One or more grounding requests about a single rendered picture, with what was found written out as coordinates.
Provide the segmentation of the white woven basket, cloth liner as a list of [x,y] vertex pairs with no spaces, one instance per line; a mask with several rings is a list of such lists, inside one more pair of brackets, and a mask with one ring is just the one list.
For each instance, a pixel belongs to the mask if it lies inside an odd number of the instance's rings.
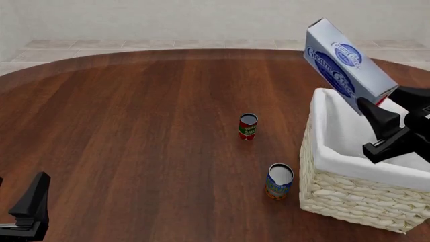
[[430,222],[430,163],[410,154],[373,164],[361,149],[373,141],[364,116],[316,89],[300,148],[301,209],[397,233]]

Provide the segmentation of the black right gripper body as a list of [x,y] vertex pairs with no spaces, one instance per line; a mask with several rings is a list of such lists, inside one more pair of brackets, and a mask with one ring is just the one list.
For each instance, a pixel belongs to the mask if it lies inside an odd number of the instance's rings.
[[363,154],[374,164],[409,153],[430,163],[430,112],[409,112],[401,128],[408,129],[408,138],[377,139],[363,145]]

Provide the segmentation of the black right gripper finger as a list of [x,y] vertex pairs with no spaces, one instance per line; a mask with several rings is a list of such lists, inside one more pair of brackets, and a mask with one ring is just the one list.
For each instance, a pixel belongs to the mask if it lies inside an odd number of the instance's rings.
[[390,94],[390,100],[396,102],[408,112],[422,110],[430,106],[430,88],[400,86]]
[[397,139],[409,137],[409,130],[400,127],[400,114],[380,108],[363,97],[358,98],[357,105],[377,139],[389,139],[395,136]]

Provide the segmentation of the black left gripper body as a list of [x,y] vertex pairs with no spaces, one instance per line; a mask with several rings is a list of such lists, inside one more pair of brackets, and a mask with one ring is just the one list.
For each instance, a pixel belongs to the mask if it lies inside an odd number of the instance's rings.
[[34,221],[31,225],[0,224],[0,239],[44,239],[48,224]]

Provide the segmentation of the white blue cream cheese box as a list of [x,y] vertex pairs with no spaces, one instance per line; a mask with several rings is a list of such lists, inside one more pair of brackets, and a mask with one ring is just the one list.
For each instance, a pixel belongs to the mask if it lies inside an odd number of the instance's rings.
[[358,114],[362,114],[359,98],[378,105],[398,88],[397,82],[325,18],[307,28],[304,58]]

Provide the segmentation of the blue orange soup can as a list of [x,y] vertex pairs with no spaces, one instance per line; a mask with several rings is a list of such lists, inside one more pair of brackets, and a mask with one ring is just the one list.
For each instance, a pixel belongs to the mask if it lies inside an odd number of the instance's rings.
[[265,193],[275,200],[284,199],[294,181],[294,172],[283,163],[274,163],[268,169]]

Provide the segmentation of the red tomato sauce can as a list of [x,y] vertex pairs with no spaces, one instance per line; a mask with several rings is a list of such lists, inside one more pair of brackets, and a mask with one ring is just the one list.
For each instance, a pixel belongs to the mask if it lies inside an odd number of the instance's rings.
[[239,120],[239,138],[241,140],[253,140],[258,125],[258,117],[252,113],[242,114]]

